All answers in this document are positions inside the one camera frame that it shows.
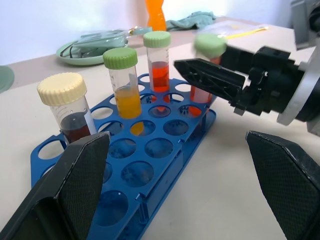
robotic arm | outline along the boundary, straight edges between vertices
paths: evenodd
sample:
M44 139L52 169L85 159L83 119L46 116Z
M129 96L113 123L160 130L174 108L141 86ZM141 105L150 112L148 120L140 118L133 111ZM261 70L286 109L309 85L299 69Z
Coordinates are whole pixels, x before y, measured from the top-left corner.
M262 47L251 53L228 47L221 66L202 59L175 61L174 66L191 84L229 101L234 112L256 115L278 112L277 122L306 122L320 135L320 1L294 0L291 4L297 49L315 46L308 63L296 65L290 53ZM244 86L248 75L250 85Z

blue tube rack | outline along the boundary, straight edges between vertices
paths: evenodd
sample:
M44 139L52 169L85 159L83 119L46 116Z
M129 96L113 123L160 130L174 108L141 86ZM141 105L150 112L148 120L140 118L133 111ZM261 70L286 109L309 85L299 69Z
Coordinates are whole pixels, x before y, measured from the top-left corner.
M175 78L170 79L169 92L153 92L150 83L142 81L147 76L138 77L138 84L144 86L139 117L119 117L117 106L111 103L114 95L91 109L110 108L113 112L107 118L94 119L99 132L110 131L111 140L88 240L139 240L216 120L216 113L209 109L216 97L207 104L194 103L190 92L176 89L188 83ZM140 122L143 133L133 135L131 127ZM40 150L53 141L60 141L66 148L61 133L49 137L31 153L32 186L61 156L39 158Z

test tube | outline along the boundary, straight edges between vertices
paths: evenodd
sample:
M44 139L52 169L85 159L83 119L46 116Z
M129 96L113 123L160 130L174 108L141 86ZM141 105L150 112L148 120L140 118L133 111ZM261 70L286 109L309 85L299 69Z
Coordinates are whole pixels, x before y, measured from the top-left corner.
M169 45L171 35L167 31L151 31L143 35L143 45L148 58L150 88L154 92L166 92L169 84ZM170 98L163 99L169 103Z
M193 49L196 58L219 65L221 56L227 49L227 41L225 38L218 37L212 33L202 33L195 37ZM190 99L195 103L205 104L211 101L212 94L195 86L191 86ZM193 116L199 116L201 114L201 111L196 107L190 107L189 111Z
M142 113L136 64L136 50L129 47L118 47L106 51L103 61L109 69L110 80L114 92L118 114L123 119L134 119ZM134 135L144 130L143 122L131 128Z
M97 133L85 96L87 87L80 74L52 75L39 83L37 91L42 102L50 106L67 144Z

cream screw cap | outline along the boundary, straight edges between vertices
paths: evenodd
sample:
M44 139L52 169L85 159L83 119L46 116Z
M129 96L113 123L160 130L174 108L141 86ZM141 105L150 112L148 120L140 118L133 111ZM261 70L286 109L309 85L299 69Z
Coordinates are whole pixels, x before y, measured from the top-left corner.
M65 72L44 79L37 86L42 102L48 106L70 104L82 98L87 87L79 73Z

white wall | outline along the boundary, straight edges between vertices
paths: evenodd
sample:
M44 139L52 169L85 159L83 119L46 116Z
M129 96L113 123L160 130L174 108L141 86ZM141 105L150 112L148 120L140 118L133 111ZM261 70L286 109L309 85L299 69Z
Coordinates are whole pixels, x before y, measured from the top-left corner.
M290 0L164 0L167 20L213 11L290 25ZM144 0L0 0L0 65L51 55L87 31L145 26Z

